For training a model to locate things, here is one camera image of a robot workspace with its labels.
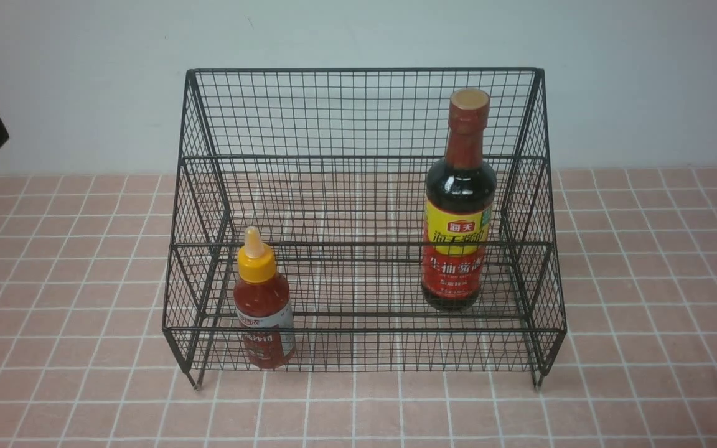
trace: pink tile floor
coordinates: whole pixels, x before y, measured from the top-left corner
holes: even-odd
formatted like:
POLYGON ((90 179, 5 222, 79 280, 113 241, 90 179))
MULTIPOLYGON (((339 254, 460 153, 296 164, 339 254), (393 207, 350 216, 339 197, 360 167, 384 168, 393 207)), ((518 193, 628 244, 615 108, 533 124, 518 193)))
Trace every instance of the pink tile floor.
POLYGON ((210 372, 161 335, 170 176, 0 177, 0 447, 717 448, 717 168, 555 176, 570 338, 521 373, 210 372))

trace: black wire rack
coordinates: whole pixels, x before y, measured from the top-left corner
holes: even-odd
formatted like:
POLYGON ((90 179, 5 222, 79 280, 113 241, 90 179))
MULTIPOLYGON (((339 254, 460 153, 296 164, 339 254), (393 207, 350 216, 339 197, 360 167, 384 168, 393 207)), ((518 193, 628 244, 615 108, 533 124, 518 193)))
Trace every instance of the black wire rack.
POLYGON ((255 368, 232 296, 248 226, 291 286, 296 355, 279 369, 529 371, 540 386, 566 335, 541 69, 188 71, 162 329, 196 388, 255 368), (492 97, 499 183, 480 298, 444 313, 421 292, 424 175, 467 87, 492 97))

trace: hot sauce bottle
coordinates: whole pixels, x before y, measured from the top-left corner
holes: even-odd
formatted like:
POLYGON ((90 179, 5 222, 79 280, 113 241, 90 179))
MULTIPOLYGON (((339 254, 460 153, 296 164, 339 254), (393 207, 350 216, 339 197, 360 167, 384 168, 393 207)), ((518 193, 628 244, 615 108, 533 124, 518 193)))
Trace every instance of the hot sauce bottle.
POLYGON ((450 96, 447 148, 426 176, 426 242, 461 243, 424 247, 422 291, 441 311, 461 311, 480 295, 480 276, 489 237, 494 170, 483 161, 483 130, 489 120, 489 95, 466 88, 450 96))
POLYGON ((251 364, 262 369, 283 366, 295 352, 295 335, 279 329, 293 327, 289 283, 276 271, 276 258, 256 227, 245 230, 245 244, 237 253, 240 280, 234 286, 234 306, 242 327, 268 329, 246 332, 242 346, 251 364))

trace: soy sauce bottle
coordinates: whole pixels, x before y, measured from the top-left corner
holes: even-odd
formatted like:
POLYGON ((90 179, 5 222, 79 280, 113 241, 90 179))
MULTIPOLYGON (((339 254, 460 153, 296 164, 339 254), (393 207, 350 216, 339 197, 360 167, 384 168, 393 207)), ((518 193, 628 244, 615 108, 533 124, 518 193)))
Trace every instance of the soy sauce bottle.
POLYGON ((422 260, 422 292, 441 311, 461 311, 480 295, 497 179, 483 161, 483 130, 489 120, 489 95, 465 88, 450 96, 450 133, 444 159, 426 176, 424 240, 459 246, 427 245, 422 260))

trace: yellow nozzle cap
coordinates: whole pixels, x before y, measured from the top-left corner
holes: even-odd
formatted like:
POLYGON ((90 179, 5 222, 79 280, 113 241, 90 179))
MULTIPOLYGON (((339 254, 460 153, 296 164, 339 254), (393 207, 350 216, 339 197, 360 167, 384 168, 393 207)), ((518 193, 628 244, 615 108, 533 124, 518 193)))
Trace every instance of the yellow nozzle cap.
POLYGON ((276 275, 276 257, 270 246, 262 242, 256 227, 245 230, 245 244, 237 253, 237 269, 248 283, 263 283, 276 275))

